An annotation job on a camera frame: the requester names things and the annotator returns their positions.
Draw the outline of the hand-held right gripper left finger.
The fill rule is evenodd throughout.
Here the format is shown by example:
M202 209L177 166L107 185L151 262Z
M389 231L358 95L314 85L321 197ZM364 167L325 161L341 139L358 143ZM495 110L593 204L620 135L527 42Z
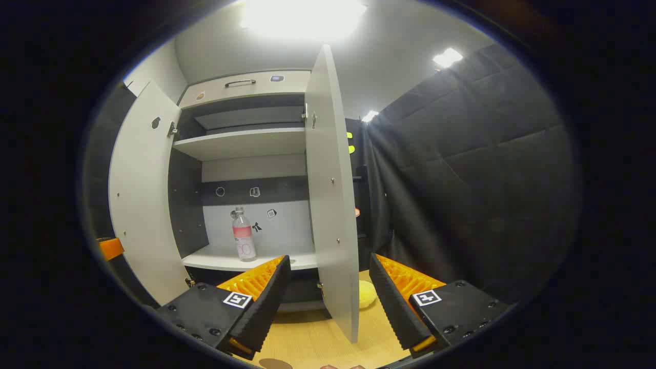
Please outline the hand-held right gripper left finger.
M220 285L197 282L156 310L159 322L213 350L251 360L260 352L291 280L282 255Z

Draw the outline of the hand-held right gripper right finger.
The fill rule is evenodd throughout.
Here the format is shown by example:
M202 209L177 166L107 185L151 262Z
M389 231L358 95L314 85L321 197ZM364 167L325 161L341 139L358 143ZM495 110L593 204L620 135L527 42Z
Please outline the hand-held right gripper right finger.
M379 254L371 254L368 274L401 348L415 359L473 339L510 309L465 280L441 282Z

